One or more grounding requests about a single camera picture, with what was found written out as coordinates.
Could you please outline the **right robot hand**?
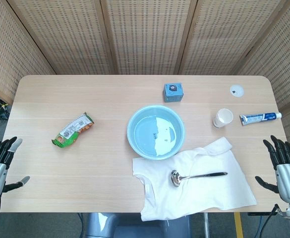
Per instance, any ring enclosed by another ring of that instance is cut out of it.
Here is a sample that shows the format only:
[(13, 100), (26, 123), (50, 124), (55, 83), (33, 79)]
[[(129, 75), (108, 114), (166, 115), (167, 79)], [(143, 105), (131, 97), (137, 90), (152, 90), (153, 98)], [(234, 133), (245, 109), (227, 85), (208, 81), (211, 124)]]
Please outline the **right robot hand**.
[(290, 204), (290, 143), (281, 141), (271, 135), (271, 144), (264, 139), (276, 175), (276, 185), (265, 182), (261, 177), (256, 176), (256, 181), (265, 189), (270, 190), (280, 196), (280, 198)]

